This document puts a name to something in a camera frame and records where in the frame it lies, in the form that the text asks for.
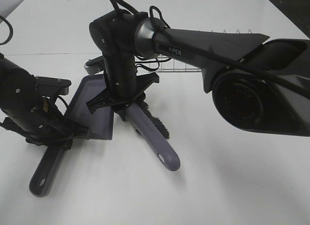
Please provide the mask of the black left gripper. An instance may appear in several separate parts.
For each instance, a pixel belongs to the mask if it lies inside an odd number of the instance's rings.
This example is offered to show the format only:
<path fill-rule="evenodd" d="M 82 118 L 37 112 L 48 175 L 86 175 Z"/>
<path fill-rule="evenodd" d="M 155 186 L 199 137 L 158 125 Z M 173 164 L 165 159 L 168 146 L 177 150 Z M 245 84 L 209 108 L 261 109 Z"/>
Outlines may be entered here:
<path fill-rule="evenodd" d="M 0 126 L 23 136 L 28 143 L 49 146 L 60 143 L 62 150 L 70 150 L 72 138 L 89 139 L 90 128 L 67 119 L 55 105 L 66 95 L 61 90 L 3 89 L 0 109 L 6 115 Z"/>

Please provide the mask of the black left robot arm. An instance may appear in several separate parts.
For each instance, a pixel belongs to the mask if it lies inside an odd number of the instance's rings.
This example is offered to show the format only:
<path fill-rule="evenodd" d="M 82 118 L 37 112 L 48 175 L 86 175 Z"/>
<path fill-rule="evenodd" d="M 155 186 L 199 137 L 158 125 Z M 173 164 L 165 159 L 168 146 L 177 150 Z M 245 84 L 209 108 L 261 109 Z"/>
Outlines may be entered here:
<path fill-rule="evenodd" d="M 1 127 L 37 146 L 88 138 L 89 128 L 67 118 L 55 104 L 70 86 L 67 79 L 31 75 L 1 55 L 0 109 L 6 115 Z"/>

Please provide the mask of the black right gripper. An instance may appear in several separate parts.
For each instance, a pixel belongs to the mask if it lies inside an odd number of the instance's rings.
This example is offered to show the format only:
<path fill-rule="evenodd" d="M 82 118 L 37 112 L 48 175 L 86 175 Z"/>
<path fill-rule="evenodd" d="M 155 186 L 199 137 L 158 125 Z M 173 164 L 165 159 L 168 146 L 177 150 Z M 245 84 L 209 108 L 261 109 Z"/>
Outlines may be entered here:
<path fill-rule="evenodd" d="M 153 83 L 159 83 L 157 73 L 137 75 L 135 56 L 125 52 L 116 52 L 111 56 L 103 55 L 105 64 L 106 88 L 89 100 L 86 105 L 91 114 L 97 109 L 113 106 L 113 111 L 122 121 L 126 121 L 124 105 L 146 99 L 144 91 Z"/>

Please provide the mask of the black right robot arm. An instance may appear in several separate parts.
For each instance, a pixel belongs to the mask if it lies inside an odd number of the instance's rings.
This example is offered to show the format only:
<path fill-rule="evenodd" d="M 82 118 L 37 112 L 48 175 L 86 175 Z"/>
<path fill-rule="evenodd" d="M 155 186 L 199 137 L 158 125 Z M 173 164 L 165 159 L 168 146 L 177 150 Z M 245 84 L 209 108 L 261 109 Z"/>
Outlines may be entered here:
<path fill-rule="evenodd" d="M 102 52 L 107 88 L 87 106 L 91 113 L 136 99 L 135 57 L 159 55 L 201 69 L 203 90 L 219 114 L 241 130 L 309 136 L 310 42 L 252 34 L 171 29 L 145 12 L 112 11 L 89 25 Z"/>

